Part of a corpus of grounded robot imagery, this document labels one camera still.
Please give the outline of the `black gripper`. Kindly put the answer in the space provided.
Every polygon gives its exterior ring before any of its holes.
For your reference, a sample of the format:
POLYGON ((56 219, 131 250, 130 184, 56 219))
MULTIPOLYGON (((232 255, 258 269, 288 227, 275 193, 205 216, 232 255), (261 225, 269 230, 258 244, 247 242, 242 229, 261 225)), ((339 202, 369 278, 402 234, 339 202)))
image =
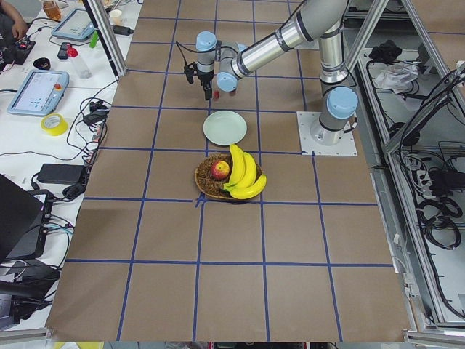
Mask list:
POLYGON ((203 87, 205 101, 209 101, 212 98, 212 88, 211 88, 211 81, 214 78, 214 71, 198 71, 198 79, 201 82, 201 86, 203 87))

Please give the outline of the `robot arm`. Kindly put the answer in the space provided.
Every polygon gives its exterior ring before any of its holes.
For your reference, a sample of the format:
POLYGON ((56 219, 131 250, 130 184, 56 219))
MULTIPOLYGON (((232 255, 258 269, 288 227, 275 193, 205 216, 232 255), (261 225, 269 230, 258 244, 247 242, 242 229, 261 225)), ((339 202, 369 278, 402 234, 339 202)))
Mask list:
POLYGON ((245 47, 237 42, 223 42, 211 31, 196 36, 197 60, 186 77, 190 84, 197 76, 204 98, 213 97, 211 81, 223 92, 233 92, 238 81, 261 67, 296 49, 303 42, 318 41, 320 82, 326 95, 331 87, 343 84, 349 75, 344 59, 341 27, 348 1, 303 1, 279 28, 245 47))

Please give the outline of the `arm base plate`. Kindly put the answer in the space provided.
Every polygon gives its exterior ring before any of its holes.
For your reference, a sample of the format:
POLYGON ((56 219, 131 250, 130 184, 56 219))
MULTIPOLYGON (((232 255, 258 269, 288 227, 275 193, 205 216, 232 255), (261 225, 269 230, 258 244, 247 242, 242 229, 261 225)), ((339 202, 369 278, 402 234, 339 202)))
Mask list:
POLYGON ((349 121, 343 130, 329 131, 320 124, 320 112, 297 111, 301 152, 308 156, 357 156, 349 121))

